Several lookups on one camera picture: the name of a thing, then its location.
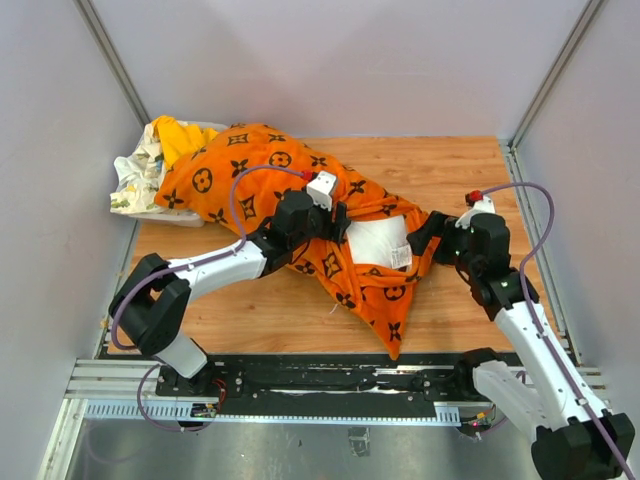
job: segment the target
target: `gray wall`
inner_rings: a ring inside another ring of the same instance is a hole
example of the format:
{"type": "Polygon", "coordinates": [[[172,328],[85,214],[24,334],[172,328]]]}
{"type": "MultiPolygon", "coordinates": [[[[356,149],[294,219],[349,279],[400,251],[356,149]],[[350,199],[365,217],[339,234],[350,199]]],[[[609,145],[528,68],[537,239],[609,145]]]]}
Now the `gray wall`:
{"type": "MultiPolygon", "coordinates": [[[[578,349],[640,425],[640,4],[608,2],[520,148],[549,187],[549,250],[578,349]]],[[[541,216],[546,208],[537,206],[541,216]]],[[[633,451],[640,468],[640,441],[633,451]]]]}
{"type": "Polygon", "coordinates": [[[28,479],[132,231],[108,193],[140,128],[73,2],[0,10],[0,478],[28,479]]]}
{"type": "Polygon", "coordinates": [[[94,0],[149,113],[510,136],[585,0],[94,0]]]}

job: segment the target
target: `white label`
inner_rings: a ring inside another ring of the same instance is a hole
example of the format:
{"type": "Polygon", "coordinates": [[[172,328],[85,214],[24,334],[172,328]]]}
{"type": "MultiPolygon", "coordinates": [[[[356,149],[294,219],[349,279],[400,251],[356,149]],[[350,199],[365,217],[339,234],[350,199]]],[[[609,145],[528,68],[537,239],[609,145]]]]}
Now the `white label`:
{"type": "Polygon", "coordinates": [[[411,260],[411,245],[408,243],[391,250],[391,268],[394,270],[402,267],[410,267],[411,260]]]}

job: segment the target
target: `wooden board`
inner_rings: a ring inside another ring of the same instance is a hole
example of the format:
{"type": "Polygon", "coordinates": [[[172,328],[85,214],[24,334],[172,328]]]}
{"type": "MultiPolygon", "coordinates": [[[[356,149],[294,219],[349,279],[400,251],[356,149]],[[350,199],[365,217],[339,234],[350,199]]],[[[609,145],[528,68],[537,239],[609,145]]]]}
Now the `wooden board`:
{"type": "MultiPolygon", "coordinates": [[[[464,195],[509,181],[495,138],[312,138],[315,149],[379,182],[424,210],[460,215],[464,195]]],[[[511,230],[514,265],[530,250],[512,191],[493,195],[511,230]]],[[[219,225],[202,228],[145,224],[133,265],[151,252],[163,258],[202,254],[232,243],[219,225]]],[[[528,272],[541,292],[540,275],[528,272]]],[[[191,304],[184,332],[208,352],[384,352],[371,329],[335,302],[313,278],[282,269],[269,277],[228,286],[191,304]]],[[[512,350],[472,300],[455,270],[434,266],[420,282],[404,335],[403,352],[457,352],[479,347],[512,350]]],[[[113,346],[109,351],[117,351],[113,346]]]]}

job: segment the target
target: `orange cloth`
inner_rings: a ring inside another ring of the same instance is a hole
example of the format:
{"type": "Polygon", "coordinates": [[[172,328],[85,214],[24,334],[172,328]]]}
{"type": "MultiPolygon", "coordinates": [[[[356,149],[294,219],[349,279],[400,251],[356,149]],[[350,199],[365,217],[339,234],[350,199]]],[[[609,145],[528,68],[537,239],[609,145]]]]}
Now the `orange cloth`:
{"type": "MultiPolygon", "coordinates": [[[[238,233],[229,213],[229,191],[235,177],[256,165],[278,165],[294,170],[326,170],[338,177],[334,201],[347,205],[354,221],[404,215],[407,230],[417,230],[427,214],[416,205],[388,193],[329,154],[317,152],[268,125],[237,124],[220,133],[205,148],[181,157],[167,172],[156,194],[158,205],[190,208],[204,220],[220,223],[238,233]]],[[[288,190],[302,190],[306,182],[273,170],[245,176],[236,189],[236,208],[247,232],[273,215],[288,190]]],[[[294,253],[290,268],[315,276],[329,294],[369,325],[383,341],[392,359],[400,353],[407,314],[418,280],[427,273],[437,239],[425,254],[413,257],[411,271],[378,265],[354,265],[348,242],[341,245],[313,239],[308,249],[294,253]]]]}

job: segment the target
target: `purple cable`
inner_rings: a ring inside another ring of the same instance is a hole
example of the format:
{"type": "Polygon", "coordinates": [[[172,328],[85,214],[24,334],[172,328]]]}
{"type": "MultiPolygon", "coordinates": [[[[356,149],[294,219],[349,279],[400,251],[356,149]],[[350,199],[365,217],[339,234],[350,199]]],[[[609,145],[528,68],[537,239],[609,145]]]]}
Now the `purple cable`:
{"type": "Polygon", "coordinates": [[[165,275],[169,275],[170,273],[180,272],[190,267],[199,267],[200,265],[214,262],[216,260],[220,260],[221,258],[226,258],[230,255],[235,255],[237,252],[239,252],[242,249],[242,247],[244,247],[245,243],[247,243],[247,232],[244,229],[244,226],[242,225],[240,218],[238,217],[238,213],[236,212],[235,193],[236,193],[236,187],[238,186],[238,183],[240,182],[240,180],[244,178],[245,175],[248,175],[251,172],[255,172],[256,170],[277,170],[280,172],[286,172],[291,175],[295,175],[297,177],[303,176],[301,172],[298,172],[296,170],[291,170],[290,168],[284,168],[284,167],[276,167],[275,165],[257,165],[255,167],[251,167],[245,170],[240,175],[238,175],[235,181],[233,182],[233,185],[231,186],[231,191],[229,192],[229,206],[231,209],[231,217],[233,218],[234,223],[238,227],[238,230],[240,230],[240,244],[235,249],[229,248],[229,250],[225,250],[223,252],[212,255],[210,257],[203,258],[201,260],[198,260],[197,262],[193,262],[190,265],[185,264],[185,265],[179,265],[177,267],[170,267],[170,268],[165,268],[164,270],[159,270],[155,273],[152,273],[151,275],[146,277],[144,280],[142,280],[140,283],[138,283],[134,288],[132,288],[131,291],[124,297],[124,299],[118,306],[115,315],[113,316],[113,323],[111,324],[111,342],[116,346],[116,348],[120,350],[135,350],[136,348],[135,345],[124,345],[120,342],[120,340],[118,340],[118,326],[120,325],[120,320],[122,319],[122,314],[124,313],[125,308],[127,307],[127,305],[129,305],[129,303],[131,303],[131,300],[133,300],[133,298],[138,294],[140,290],[142,290],[144,287],[146,287],[151,282],[153,282],[154,280],[160,277],[164,277],[165,275]]]}
{"type": "MultiPolygon", "coordinates": [[[[531,295],[529,294],[529,289],[527,288],[527,277],[525,275],[525,267],[527,265],[527,262],[533,258],[533,256],[538,252],[538,250],[540,250],[540,248],[542,247],[542,244],[547,240],[547,237],[549,236],[549,233],[551,232],[551,227],[553,226],[553,221],[554,221],[555,215],[556,215],[556,213],[555,213],[555,205],[553,203],[553,198],[551,197],[551,194],[549,193],[549,191],[546,188],[544,188],[543,186],[538,185],[537,183],[533,183],[533,182],[513,182],[513,183],[508,183],[508,184],[505,184],[505,185],[498,185],[496,187],[492,187],[492,188],[488,188],[487,190],[483,190],[481,193],[482,193],[482,195],[488,195],[490,193],[497,192],[499,190],[505,190],[507,188],[514,188],[514,187],[531,187],[531,188],[534,188],[534,189],[538,190],[539,192],[542,192],[542,194],[547,199],[547,203],[549,204],[549,221],[548,221],[547,226],[546,226],[546,228],[544,230],[544,233],[542,234],[542,237],[540,237],[540,240],[538,241],[538,243],[533,247],[531,252],[529,252],[529,254],[527,254],[522,259],[522,261],[520,262],[520,267],[519,267],[519,270],[520,270],[520,285],[522,287],[522,292],[524,294],[524,298],[525,298],[525,301],[526,301],[526,304],[527,304],[527,308],[528,308],[529,313],[531,315],[531,318],[533,320],[533,324],[536,326],[536,328],[538,330],[538,333],[542,334],[543,331],[544,331],[544,327],[542,325],[542,322],[538,318],[538,315],[537,315],[536,310],[535,310],[535,306],[533,304],[533,300],[531,299],[531,295]]],[[[586,400],[584,398],[584,396],[582,395],[582,391],[580,390],[580,386],[573,379],[573,376],[571,375],[571,372],[569,372],[569,369],[567,368],[567,366],[565,365],[564,361],[562,360],[562,357],[560,356],[558,351],[555,349],[553,343],[551,342],[551,339],[549,337],[547,337],[546,335],[541,335],[541,336],[542,336],[542,339],[543,339],[545,345],[549,349],[549,352],[553,356],[554,360],[558,364],[558,367],[562,371],[562,374],[564,375],[565,379],[567,380],[567,383],[569,383],[569,386],[571,387],[571,390],[573,391],[573,393],[576,396],[576,398],[578,399],[578,401],[586,400]]],[[[622,470],[627,475],[627,478],[629,480],[636,480],[636,477],[633,475],[633,473],[631,473],[631,468],[627,464],[627,461],[625,460],[624,455],[622,455],[622,452],[620,451],[620,449],[615,444],[615,441],[613,440],[613,438],[611,438],[611,435],[609,435],[609,432],[607,432],[606,428],[604,427],[604,425],[600,421],[600,418],[598,418],[596,413],[593,411],[593,408],[591,408],[591,406],[588,403],[585,403],[583,405],[583,407],[586,410],[586,412],[589,415],[589,417],[591,418],[591,420],[593,421],[593,423],[595,424],[595,426],[598,429],[598,431],[600,432],[600,434],[602,435],[602,438],[604,438],[604,441],[607,443],[607,445],[611,449],[611,452],[613,453],[613,456],[616,458],[616,460],[620,464],[620,467],[622,467],[622,470]]]]}

